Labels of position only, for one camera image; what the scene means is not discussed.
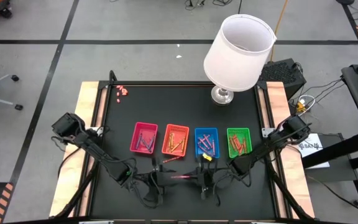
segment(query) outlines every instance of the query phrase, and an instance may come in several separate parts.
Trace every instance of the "white lamp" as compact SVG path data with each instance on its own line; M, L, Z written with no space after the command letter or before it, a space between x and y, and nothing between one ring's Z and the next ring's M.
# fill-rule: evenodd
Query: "white lamp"
M223 21L204 59L204 71L216 85L212 99L217 104L228 105L234 91L256 84L276 39L269 25L254 16L238 14Z

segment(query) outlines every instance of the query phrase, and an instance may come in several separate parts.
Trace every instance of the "pink tray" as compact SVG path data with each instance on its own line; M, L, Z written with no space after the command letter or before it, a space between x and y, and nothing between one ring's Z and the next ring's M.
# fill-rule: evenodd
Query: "pink tray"
M155 138L157 137L157 130L158 125L156 124L137 122L135 124L130 150L132 152L152 154L154 151Z

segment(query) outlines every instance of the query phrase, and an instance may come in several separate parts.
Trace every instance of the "gray floor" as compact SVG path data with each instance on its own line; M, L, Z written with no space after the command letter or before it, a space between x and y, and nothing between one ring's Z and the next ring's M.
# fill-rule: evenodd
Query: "gray floor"
M238 12L240 0L226 7L206 1L205 7L192 11L185 10L184 2L80 0L67 39L213 39L223 19ZM14 17L0 18L0 39L58 40L72 3L73 0L15 0ZM243 0L241 13L257 16L274 28L283 3L284 0ZM342 6L334 0L289 0L277 36L280 40L357 40ZM25 106L18 112L0 105L0 181L11 177L56 47L0 45L0 77L21 77L18 83L3 83L0 97ZM63 157L50 141L50 126L63 113L75 109L81 82L105 80L110 69L120 80L207 80L202 61L208 49L208 44L64 45L5 222L48 217L57 168ZM342 67L358 63L358 45L276 46L274 60L285 58L302 64L308 81L305 88L324 85L338 79ZM305 119L313 122L313 131L341 132L345 138L358 133L358 111L346 87L321 101ZM357 198L351 182L329 185L348 200ZM309 188L318 218L358 223L358 210L318 184L310 182Z

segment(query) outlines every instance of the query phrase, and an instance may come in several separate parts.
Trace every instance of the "blue tray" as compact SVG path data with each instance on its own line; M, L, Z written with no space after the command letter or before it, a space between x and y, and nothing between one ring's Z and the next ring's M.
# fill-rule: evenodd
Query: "blue tray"
M202 149L200 149L200 147L198 146L198 138L203 139L204 135L209 135L208 140L210 141L210 143L212 144L212 142L214 141L214 146L215 146L215 155L213 154L213 150L207 150L208 152L210 152L209 156L214 157L214 158L219 158L219 138L218 138L218 129L217 128L196 128L195 129L195 133L194 133L194 137L195 137L195 148L196 148L196 158L199 155L202 155L203 153L205 153Z

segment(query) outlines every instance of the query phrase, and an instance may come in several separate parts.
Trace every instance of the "green tray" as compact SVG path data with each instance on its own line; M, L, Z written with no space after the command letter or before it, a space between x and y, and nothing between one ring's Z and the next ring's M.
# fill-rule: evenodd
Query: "green tray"
M233 135L237 135L239 138L240 144L242 144L242 140L245 137L246 139L246 146L247 146L247 152L242 151L241 154L244 153L250 153L252 152L252 144L251 144L251 136L249 134L248 128L228 128L227 129L227 144L229 145L229 157L235 158L237 156L240 156L239 153L233 149L233 147L230 144L230 137L233 137Z

